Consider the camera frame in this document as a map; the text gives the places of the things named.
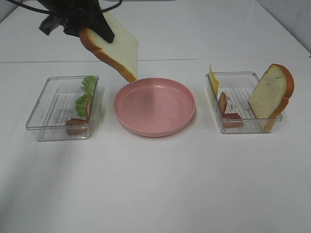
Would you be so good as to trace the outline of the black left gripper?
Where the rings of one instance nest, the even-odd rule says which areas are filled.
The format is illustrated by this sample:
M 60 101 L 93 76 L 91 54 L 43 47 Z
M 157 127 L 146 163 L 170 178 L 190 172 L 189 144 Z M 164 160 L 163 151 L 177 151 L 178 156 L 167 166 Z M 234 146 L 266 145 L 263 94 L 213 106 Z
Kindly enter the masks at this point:
M 50 11 L 39 29 L 49 35 L 58 26 L 64 27 L 64 33 L 78 37 L 81 27 L 94 31 L 111 44 L 115 34 L 104 18 L 97 0 L 41 0 L 40 3 Z

